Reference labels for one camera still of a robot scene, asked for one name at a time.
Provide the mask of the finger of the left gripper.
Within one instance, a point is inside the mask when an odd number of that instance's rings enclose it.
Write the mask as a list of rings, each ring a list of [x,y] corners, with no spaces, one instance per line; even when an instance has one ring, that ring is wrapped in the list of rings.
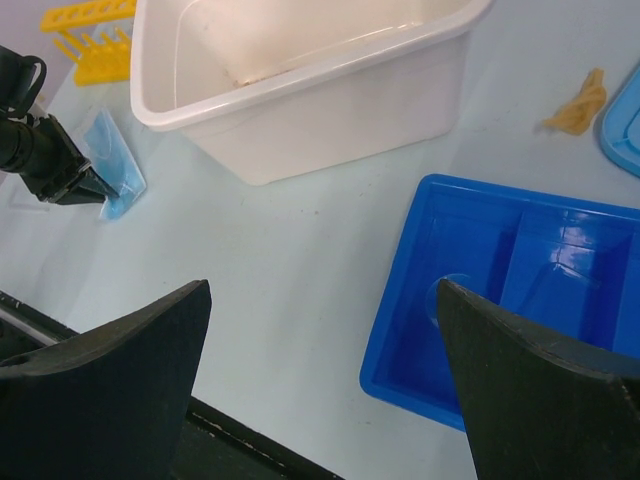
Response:
[[[92,167],[82,172],[82,188],[106,198],[118,198],[119,193],[110,186]]]
[[[103,204],[109,199],[117,199],[118,193],[105,184],[78,184],[61,194],[52,203],[56,205]]]

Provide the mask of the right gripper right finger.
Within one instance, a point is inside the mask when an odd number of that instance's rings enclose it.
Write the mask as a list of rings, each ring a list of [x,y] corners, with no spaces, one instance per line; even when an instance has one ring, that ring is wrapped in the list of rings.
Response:
[[[438,323],[480,479],[636,479],[639,361],[450,281]]]

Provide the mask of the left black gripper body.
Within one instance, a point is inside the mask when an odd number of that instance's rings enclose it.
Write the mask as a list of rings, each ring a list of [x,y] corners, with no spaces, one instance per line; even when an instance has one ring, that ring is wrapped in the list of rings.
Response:
[[[52,118],[37,127],[1,119],[1,171],[21,177],[39,201],[52,203],[81,183],[85,158],[61,134]]]

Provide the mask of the clear watch glass dish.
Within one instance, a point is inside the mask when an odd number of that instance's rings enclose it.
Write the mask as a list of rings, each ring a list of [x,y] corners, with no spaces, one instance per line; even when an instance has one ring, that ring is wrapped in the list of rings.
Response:
[[[438,328],[438,287],[441,281],[447,280],[463,287],[470,287],[473,282],[470,275],[464,273],[452,273],[437,278],[429,287],[425,297],[425,310],[431,323]]]

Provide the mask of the blue face mask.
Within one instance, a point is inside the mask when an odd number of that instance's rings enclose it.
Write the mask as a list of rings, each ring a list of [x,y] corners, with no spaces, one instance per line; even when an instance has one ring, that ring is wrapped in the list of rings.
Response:
[[[120,219],[146,191],[147,184],[109,110],[92,108],[81,123],[77,138],[96,173],[116,192],[115,197],[105,201],[101,219]]]

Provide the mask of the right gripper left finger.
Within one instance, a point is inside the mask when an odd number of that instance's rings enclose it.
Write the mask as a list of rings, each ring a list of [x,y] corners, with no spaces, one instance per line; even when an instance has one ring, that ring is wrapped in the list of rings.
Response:
[[[3,361],[2,478],[169,478],[210,312],[196,280]]]

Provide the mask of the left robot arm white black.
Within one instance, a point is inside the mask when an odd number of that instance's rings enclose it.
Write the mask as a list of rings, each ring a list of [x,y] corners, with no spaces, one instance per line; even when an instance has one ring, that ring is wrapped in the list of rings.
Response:
[[[46,74],[41,58],[1,49],[1,171],[20,176],[45,203],[100,204],[118,198],[57,118],[36,104]]]

